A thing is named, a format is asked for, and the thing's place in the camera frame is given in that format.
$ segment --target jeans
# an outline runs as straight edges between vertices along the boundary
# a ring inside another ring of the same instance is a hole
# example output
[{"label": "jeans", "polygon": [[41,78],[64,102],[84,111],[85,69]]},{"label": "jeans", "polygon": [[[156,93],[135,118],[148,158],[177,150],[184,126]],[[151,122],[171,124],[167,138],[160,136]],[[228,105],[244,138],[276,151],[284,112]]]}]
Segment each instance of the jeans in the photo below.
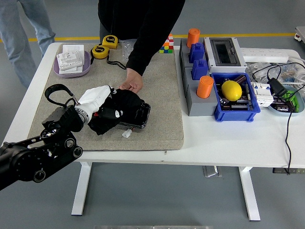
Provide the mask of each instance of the jeans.
[{"label": "jeans", "polygon": [[110,35],[111,33],[106,30],[102,23],[100,23],[100,42],[102,43],[105,36]]},{"label": "jeans", "polygon": [[0,0],[1,39],[20,82],[25,87],[29,87],[37,68],[28,37],[20,22],[18,1],[35,28],[42,56],[48,46],[55,42],[55,33],[51,29],[44,0]]}]

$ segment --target orange cylinder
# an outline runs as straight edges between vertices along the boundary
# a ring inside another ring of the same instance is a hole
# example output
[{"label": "orange cylinder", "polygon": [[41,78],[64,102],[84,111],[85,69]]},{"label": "orange cylinder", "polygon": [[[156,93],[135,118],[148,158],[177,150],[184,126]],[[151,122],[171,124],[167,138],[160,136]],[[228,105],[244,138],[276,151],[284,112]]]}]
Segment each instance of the orange cylinder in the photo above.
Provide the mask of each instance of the orange cylinder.
[{"label": "orange cylinder", "polygon": [[192,28],[189,30],[189,34],[187,35],[187,43],[186,46],[191,48],[192,44],[195,44],[199,41],[200,30],[196,28]]},{"label": "orange cylinder", "polygon": [[205,75],[202,76],[199,80],[198,88],[197,88],[197,96],[206,99],[210,96],[214,80],[212,77]]}]

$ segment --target electrical panel box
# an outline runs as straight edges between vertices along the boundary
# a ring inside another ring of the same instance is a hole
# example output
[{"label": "electrical panel box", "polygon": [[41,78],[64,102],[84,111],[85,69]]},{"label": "electrical panel box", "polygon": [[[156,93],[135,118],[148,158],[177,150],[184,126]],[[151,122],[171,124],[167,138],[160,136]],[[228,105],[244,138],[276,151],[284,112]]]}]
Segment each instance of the electrical panel box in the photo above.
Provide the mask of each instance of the electrical panel box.
[{"label": "electrical panel box", "polygon": [[205,37],[205,55],[210,73],[244,73],[246,63],[235,37]]}]

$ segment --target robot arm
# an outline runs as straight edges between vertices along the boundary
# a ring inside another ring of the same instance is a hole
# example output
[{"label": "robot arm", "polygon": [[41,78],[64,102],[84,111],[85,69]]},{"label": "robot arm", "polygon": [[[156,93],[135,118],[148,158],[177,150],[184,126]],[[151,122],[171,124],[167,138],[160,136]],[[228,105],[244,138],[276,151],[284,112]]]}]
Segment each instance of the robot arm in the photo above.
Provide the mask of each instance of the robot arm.
[{"label": "robot arm", "polygon": [[[72,96],[66,104],[54,102],[50,94],[65,90]],[[17,180],[42,182],[82,155],[72,132],[79,132],[91,120],[110,94],[109,86],[89,89],[80,101],[62,84],[55,84],[45,91],[48,101],[61,107],[44,121],[40,136],[17,143],[4,142],[0,148],[0,190]]]}]

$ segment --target beige felt mat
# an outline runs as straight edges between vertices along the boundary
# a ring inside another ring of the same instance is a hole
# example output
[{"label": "beige felt mat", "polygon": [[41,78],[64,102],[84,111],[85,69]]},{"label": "beige felt mat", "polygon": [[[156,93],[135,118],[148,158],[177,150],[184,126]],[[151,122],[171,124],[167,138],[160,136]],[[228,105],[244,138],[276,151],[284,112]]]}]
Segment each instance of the beige felt mat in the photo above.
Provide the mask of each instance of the beige felt mat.
[{"label": "beige felt mat", "polygon": [[[85,44],[90,52],[94,44]],[[62,53],[62,46],[57,53]],[[122,49],[110,51],[110,61],[122,61]],[[107,64],[106,60],[94,60],[87,74],[79,78],[61,78],[52,70],[46,87],[56,83],[67,86],[80,98],[87,89],[110,85],[118,88],[126,78],[126,70],[117,65]],[[103,135],[96,135],[87,125],[78,133],[73,133],[77,144],[84,150],[175,150],[183,145],[183,126],[178,92],[178,81],[174,54],[153,56],[143,76],[144,87],[139,97],[151,106],[151,112],[144,129],[134,129],[129,138],[122,137],[127,127],[117,125]],[[64,91],[55,92],[51,99],[65,103],[69,98]],[[41,124],[57,105],[47,101],[44,95],[34,117],[29,137],[40,135]]]}]

